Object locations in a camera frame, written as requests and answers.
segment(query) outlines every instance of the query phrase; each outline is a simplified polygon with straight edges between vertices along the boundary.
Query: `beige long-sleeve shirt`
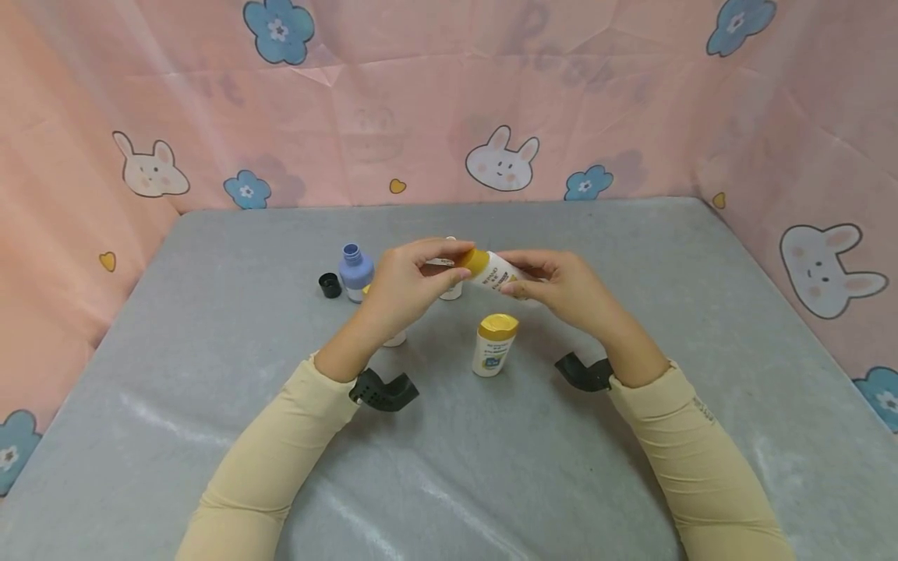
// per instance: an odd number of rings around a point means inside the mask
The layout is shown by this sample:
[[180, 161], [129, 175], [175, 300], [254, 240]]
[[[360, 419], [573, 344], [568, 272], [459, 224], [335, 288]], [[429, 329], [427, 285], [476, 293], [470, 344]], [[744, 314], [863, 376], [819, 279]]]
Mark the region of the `beige long-sleeve shirt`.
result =
[[[358, 410], [348, 397], [354, 384], [303, 361], [224, 456], [177, 559], [272, 559], [299, 487]], [[795, 558], [748, 462], [676, 364], [642, 388], [612, 378], [611, 396], [651, 462], [690, 560]]]

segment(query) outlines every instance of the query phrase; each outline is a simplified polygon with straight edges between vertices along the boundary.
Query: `small white bottle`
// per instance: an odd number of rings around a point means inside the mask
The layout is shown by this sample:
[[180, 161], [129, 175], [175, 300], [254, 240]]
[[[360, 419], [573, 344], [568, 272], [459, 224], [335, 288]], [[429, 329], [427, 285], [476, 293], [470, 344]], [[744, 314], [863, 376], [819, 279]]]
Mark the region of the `small white bottle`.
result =
[[[368, 296], [368, 289], [370, 289], [370, 288], [371, 288], [371, 285], [367, 285], [365, 288], [363, 288], [362, 295]], [[396, 334], [396, 337], [394, 337], [394, 338], [390, 339], [389, 341], [387, 341], [386, 343], [384, 343], [383, 346], [399, 346], [402, 343], [405, 343], [405, 329], [403, 329], [398, 334]]]
[[505, 365], [511, 344], [515, 342], [518, 321], [504, 313], [494, 313], [480, 322], [471, 369], [482, 378], [492, 378]]
[[[454, 236], [446, 236], [447, 240], [454, 240]], [[427, 263], [431, 265], [443, 265], [444, 267], [455, 267], [455, 263], [449, 259], [430, 259]], [[462, 283], [456, 283], [455, 286], [440, 294], [440, 300], [458, 300], [462, 297]]]
[[515, 280], [533, 280], [521, 269], [505, 261], [492, 251], [481, 251], [474, 248], [462, 255], [456, 262], [456, 267], [464, 267], [471, 271], [469, 283], [485, 286], [498, 291], [505, 283]]

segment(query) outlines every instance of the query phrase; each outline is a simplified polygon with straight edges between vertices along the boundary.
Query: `blue flower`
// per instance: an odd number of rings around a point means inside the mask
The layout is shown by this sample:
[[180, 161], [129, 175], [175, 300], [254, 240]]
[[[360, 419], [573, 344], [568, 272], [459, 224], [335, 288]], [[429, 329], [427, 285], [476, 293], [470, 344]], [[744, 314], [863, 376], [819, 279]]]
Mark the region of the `blue flower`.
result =
[[294, 6], [291, 0], [247, 2], [243, 20], [256, 36], [260, 57], [273, 65], [303, 63], [308, 53], [305, 44], [315, 34], [315, 22], [305, 8]]
[[242, 170], [237, 177], [225, 181], [224, 190], [234, 203], [243, 209], [265, 208], [269, 205], [268, 198], [271, 197], [271, 187], [268, 183], [260, 180], [249, 170]]
[[38, 447], [40, 434], [34, 432], [36, 422], [30, 411], [13, 411], [0, 425], [0, 496], [9, 493], [25, 462]]
[[586, 172], [578, 171], [568, 178], [568, 192], [565, 193], [566, 201], [591, 201], [599, 196], [599, 193], [609, 188], [614, 181], [614, 176], [605, 171], [605, 166], [594, 165]]
[[770, 0], [726, 0], [718, 13], [718, 28], [708, 38], [708, 54], [729, 57], [749, 36], [764, 31], [776, 13], [777, 5]]
[[863, 380], [855, 380], [855, 385], [882, 417], [893, 433], [898, 433], [898, 373], [885, 366], [871, 368]]

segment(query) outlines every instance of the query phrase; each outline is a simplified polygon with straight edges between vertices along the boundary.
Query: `bottle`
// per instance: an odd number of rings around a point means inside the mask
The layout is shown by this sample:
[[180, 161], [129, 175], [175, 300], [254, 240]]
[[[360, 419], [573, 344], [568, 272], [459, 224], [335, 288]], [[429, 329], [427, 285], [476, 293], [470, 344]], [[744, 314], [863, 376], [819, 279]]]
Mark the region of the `bottle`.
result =
[[502, 370], [508, 350], [515, 342], [518, 321], [504, 313], [494, 313], [480, 322], [471, 369], [482, 378], [491, 378]]
[[471, 271], [468, 282], [475, 285], [486, 286], [491, 290], [499, 290], [505, 283], [515, 280], [533, 280], [521, 269], [505, 261], [492, 251], [481, 251], [474, 248], [468, 251], [457, 261], [456, 267], [464, 267]]
[[343, 260], [339, 262], [339, 275], [346, 287], [346, 296], [355, 303], [362, 302], [362, 289], [374, 280], [374, 262], [358, 248], [358, 244], [343, 246]]
[[[454, 236], [446, 236], [447, 240], [454, 240]], [[430, 259], [427, 263], [431, 265], [443, 265], [445, 267], [455, 267], [449, 259]], [[462, 297], [462, 283], [456, 283], [455, 286], [440, 294], [440, 300], [457, 300]]]
[[[362, 289], [362, 294], [365, 295], [365, 296], [368, 296], [368, 291], [369, 291], [369, 290], [371, 290], [371, 285], [368, 285], [368, 286], [366, 286], [365, 288], [363, 288], [363, 289]], [[386, 343], [384, 343], [383, 346], [399, 346], [399, 345], [401, 345], [402, 343], [405, 343], [405, 329], [403, 329], [402, 331], [400, 331], [400, 332], [396, 335], [396, 337], [394, 337], [394, 338], [390, 339], [389, 341], [387, 341]]]

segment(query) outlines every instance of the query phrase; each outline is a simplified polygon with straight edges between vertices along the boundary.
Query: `pink backdrop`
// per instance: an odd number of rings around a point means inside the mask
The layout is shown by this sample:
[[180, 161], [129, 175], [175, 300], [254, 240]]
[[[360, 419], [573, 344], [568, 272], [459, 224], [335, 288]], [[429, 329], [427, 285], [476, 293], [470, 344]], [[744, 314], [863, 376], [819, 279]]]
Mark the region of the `pink backdrop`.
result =
[[1, 3], [0, 495], [200, 208], [703, 197], [898, 432], [895, 29], [887, 0]]

